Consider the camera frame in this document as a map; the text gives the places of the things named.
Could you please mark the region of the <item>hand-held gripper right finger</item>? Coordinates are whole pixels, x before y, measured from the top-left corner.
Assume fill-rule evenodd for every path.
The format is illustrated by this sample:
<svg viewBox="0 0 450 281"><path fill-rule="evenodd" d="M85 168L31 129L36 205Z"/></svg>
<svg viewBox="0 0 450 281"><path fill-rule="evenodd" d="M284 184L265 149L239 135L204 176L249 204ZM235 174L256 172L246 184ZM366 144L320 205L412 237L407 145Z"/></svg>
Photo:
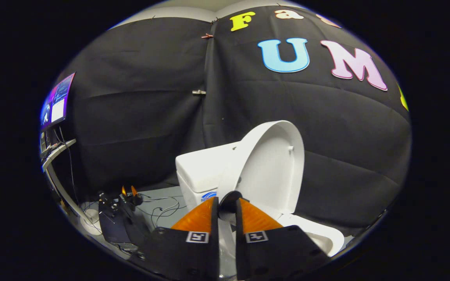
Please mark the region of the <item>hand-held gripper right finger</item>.
<svg viewBox="0 0 450 281"><path fill-rule="evenodd" d="M301 281L330 261L299 226L282 226L246 199L236 201L239 280Z"/></svg>

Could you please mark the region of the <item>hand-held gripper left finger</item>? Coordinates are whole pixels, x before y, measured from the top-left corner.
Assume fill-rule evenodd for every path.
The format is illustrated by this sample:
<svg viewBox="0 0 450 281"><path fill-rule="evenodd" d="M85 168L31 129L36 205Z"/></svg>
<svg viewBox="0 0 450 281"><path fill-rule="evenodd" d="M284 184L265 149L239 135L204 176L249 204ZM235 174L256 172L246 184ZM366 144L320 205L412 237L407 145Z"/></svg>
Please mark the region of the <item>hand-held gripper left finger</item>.
<svg viewBox="0 0 450 281"><path fill-rule="evenodd" d="M172 227L152 231L139 248L139 265L162 281L218 280L218 198L204 201Z"/></svg>

